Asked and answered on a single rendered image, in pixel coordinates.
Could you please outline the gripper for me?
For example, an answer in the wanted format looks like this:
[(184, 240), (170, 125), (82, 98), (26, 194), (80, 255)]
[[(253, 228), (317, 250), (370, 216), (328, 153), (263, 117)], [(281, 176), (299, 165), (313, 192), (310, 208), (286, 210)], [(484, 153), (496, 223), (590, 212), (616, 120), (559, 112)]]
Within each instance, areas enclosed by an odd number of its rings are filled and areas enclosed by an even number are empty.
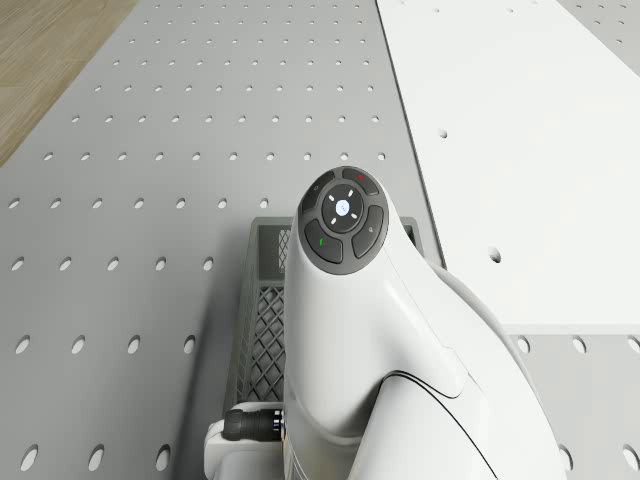
[(204, 443), (207, 480), (285, 480), (282, 441), (223, 438), (224, 420), (209, 426)]

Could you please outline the dark grey basket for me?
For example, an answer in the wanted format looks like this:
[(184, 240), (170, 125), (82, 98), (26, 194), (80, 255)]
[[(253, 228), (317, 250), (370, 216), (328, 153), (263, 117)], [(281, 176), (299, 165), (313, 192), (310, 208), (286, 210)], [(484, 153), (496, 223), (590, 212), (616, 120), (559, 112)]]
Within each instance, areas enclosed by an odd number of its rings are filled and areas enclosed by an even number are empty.
[(251, 224), (223, 410), (280, 402), (285, 369), (284, 280), (290, 217)]

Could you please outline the white board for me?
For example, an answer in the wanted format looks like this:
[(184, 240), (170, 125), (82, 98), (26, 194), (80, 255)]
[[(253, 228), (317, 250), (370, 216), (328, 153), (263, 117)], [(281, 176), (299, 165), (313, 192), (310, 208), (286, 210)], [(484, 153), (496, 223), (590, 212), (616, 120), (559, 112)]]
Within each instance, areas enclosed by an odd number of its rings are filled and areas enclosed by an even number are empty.
[(505, 324), (640, 334), (640, 76), (556, 0), (378, 0), (448, 270)]

